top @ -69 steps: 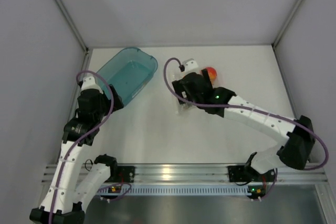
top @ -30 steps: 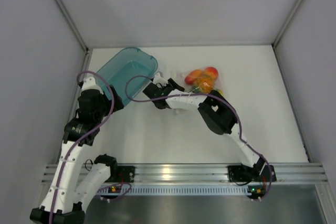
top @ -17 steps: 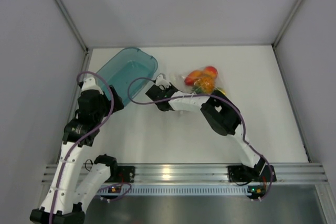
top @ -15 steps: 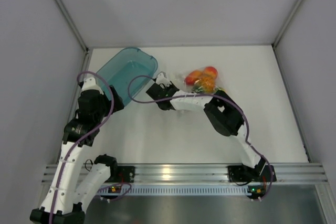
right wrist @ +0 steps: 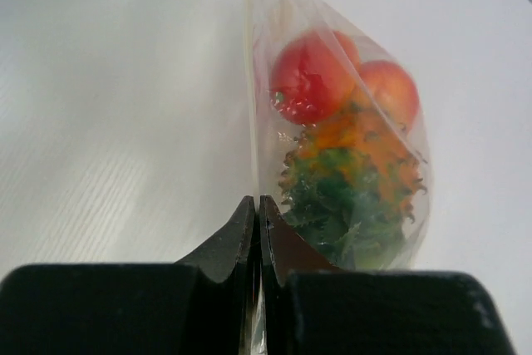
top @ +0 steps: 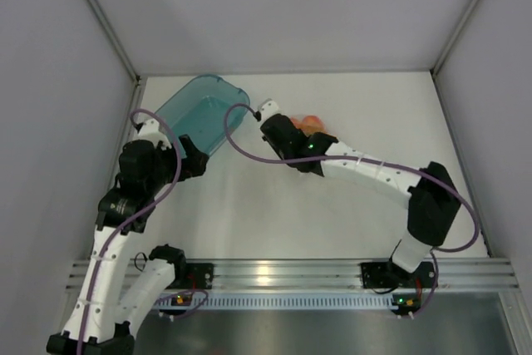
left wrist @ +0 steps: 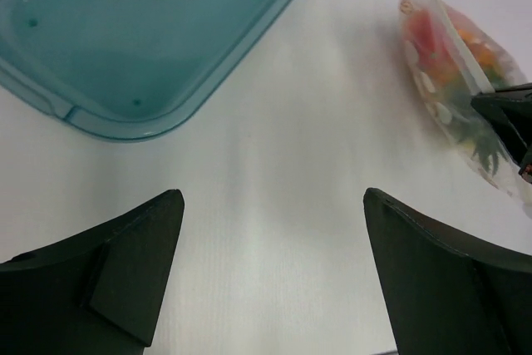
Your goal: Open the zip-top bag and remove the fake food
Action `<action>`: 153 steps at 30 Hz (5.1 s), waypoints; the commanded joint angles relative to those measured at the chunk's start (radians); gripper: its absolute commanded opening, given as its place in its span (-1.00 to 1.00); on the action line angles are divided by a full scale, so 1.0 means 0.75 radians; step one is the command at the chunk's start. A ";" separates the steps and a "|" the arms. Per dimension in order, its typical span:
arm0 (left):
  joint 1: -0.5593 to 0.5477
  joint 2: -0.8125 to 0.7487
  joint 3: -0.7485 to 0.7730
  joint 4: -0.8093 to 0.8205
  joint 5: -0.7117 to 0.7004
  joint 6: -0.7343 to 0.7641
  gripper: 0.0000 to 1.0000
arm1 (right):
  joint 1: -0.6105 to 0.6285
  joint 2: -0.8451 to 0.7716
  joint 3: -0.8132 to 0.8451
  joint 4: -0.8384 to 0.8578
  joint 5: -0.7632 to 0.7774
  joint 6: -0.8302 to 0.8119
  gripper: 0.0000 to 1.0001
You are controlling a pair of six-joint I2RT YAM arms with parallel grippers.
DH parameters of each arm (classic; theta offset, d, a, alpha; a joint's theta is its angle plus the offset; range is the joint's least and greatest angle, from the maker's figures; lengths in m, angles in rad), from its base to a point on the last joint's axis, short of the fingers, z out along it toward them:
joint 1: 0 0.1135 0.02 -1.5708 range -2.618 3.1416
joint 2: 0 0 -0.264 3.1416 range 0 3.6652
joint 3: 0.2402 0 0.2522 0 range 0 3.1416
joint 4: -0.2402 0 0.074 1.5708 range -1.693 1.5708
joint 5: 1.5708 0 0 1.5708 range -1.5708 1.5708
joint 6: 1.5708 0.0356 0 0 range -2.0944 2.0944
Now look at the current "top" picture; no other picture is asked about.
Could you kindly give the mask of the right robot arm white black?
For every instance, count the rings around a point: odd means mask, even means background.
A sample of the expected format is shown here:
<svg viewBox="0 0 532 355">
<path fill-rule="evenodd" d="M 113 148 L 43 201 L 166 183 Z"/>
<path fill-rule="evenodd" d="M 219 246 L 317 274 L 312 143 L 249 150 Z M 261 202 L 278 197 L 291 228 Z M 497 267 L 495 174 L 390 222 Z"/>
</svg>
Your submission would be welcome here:
<svg viewBox="0 0 532 355">
<path fill-rule="evenodd" d="M 389 260 L 362 266 L 364 288 L 431 286 L 424 258 L 444 243 L 461 207 L 445 166 L 437 162 L 419 170 L 389 166 L 368 159 L 329 134 L 307 136 L 280 113 L 256 118 L 264 141 L 290 167 L 375 190 L 406 210 L 406 232 Z"/>
</svg>

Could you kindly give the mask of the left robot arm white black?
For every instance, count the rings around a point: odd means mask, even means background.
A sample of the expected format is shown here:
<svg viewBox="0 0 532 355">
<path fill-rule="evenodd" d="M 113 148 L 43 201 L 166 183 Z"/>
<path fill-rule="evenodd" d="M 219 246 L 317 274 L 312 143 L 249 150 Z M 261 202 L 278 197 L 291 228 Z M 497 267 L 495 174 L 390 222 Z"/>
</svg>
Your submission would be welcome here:
<svg viewBox="0 0 532 355">
<path fill-rule="evenodd" d="M 131 354 L 145 317 L 168 288 L 190 276 L 185 253 L 168 244 L 153 248 L 136 281 L 122 289 L 145 227 L 163 188 L 205 173 L 208 155 L 188 135 L 175 146 L 163 136 L 124 145 L 114 186 L 98 205 L 94 245 L 76 305 L 49 354 Z"/>
</svg>

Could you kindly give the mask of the clear zip top bag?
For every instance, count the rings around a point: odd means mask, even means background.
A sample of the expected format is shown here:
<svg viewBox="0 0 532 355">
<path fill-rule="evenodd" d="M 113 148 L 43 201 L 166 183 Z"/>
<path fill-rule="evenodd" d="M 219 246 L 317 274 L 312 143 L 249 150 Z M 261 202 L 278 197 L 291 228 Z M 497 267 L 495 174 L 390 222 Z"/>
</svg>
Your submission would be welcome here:
<svg viewBox="0 0 532 355">
<path fill-rule="evenodd" d="M 315 115 L 296 115 L 289 116 L 289 120 L 296 129 L 300 130 L 306 137 L 314 134 L 325 134 L 331 136 L 332 133 L 327 129 L 324 122 Z"/>
</svg>

